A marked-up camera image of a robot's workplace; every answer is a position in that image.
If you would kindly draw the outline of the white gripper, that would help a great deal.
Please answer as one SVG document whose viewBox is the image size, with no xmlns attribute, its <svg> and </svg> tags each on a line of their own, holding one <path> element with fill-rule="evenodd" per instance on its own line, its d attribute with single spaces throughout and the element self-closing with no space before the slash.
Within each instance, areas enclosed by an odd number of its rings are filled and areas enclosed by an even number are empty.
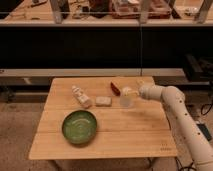
<svg viewBox="0 0 213 171">
<path fill-rule="evenodd" d="M 158 85 L 151 85 L 151 84 L 145 84 L 145 82 L 142 79 L 136 80 L 137 85 L 141 86 L 138 91 L 135 90 L 129 90 L 124 91 L 124 96 L 130 96 L 130 97 L 137 97 L 140 96 L 143 99 L 146 100 L 160 100 L 161 99 L 161 93 L 162 93 L 162 87 Z"/>
</svg>

